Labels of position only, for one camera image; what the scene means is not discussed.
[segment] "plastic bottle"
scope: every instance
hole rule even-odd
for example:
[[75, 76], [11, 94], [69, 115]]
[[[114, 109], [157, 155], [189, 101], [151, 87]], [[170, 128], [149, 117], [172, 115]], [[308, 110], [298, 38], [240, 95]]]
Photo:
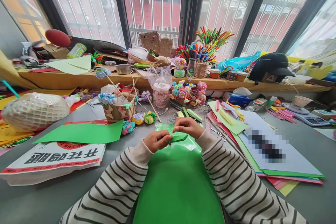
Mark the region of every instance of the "plastic bottle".
[[251, 101], [248, 106], [245, 108], [245, 110], [247, 111], [258, 111], [260, 110], [261, 108], [263, 108], [267, 103], [267, 100], [264, 99], [264, 98], [258, 98], [254, 101]]
[[195, 68], [196, 68], [196, 59], [189, 59], [187, 77], [193, 78], [195, 76]]

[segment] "wooden stick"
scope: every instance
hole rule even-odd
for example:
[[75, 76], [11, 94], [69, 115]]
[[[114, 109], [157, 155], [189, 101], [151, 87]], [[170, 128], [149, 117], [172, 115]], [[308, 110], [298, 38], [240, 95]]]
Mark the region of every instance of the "wooden stick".
[[153, 106], [153, 104], [151, 103], [150, 99], [148, 98], [148, 95], [146, 95], [146, 97], [147, 97], [149, 103], [151, 104], [151, 106], [152, 106], [152, 108], [153, 108], [153, 110], [154, 110], [154, 112], [155, 112], [157, 118], [159, 119], [160, 123], [162, 123], [162, 122], [161, 122], [161, 119], [160, 119], [160, 117], [159, 117], [159, 115], [158, 115], [158, 113], [156, 112], [156, 110], [155, 110], [155, 108], [154, 108], [154, 106]]
[[137, 81], [138, 81], [139, 78], [140, 78], [140, 77], [138, 77], [138, 78], [135, 80], [135, 82], [134, 82], [134, 84], [133, 84], [133, 87], [132, 87], [131, 91], [128, 93], [128, 96], [127, 96], [126, 100], [128, 100], [128, 97], [129, 97], [129, 95], [132, 93], [133, 89], [135, 88], [135, 84], [137, 83]]
[[108, 78], [108, 80], [111, 82], [111, 84], [114, 86], [114, 88], [125, 98], [125, 99], [127, 99], [123, 94], [122, 94], [122, 92], [120, 92], [118, 89], [117, 89], [117, 87], [115, 86], [115, 84], [111, 81], [111, 79], [109, 78], [109, 77], [107, 77]]

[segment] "paper stack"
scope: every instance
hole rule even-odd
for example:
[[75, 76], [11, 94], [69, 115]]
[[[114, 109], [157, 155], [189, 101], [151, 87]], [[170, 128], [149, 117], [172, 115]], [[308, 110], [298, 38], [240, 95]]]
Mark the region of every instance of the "paper stack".
[[28, 186], [99, 166], [106, 144], [39, 143], [0, 173], [10, 186]]
[[225, 132], [256, 174], [267, 178], [285, 196], [299, 182], [322, 184], [324, 175], [257, 113], [237, 111], [223, 101], [210, 101], [209, 106], [210, 121]]

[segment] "striped sweater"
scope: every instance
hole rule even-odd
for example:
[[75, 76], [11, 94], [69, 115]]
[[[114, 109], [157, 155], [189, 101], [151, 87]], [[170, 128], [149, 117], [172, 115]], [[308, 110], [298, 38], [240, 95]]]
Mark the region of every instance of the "striped sweater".
[[[265, 187], [255, 172], [209, 132], [196, 139], [213, 186], [231, 218], [240, 223], [308, 223]], [[62, 217], [61, 224], [125, 223], [140, 193], [153, 153], [141, 141], [128, 148]]]

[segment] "weighing scale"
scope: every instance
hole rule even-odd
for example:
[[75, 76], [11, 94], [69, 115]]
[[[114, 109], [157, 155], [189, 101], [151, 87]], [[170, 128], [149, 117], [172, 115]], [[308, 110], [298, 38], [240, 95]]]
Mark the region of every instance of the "weighing scale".
[[317, 115], [310, 113], [305, 108], [300, 108], [300, 109], [294, 108], [291, 106], [290, 103], [284, 103], [283, 106], [286, 107], [289, 111], [291, 111], [294, 114], [295, 118], [308, 124], [309, 126], [318, 127], [318, 126], [330, 125], [329, 122], [322, 119], [321, 117], [318, 117]]

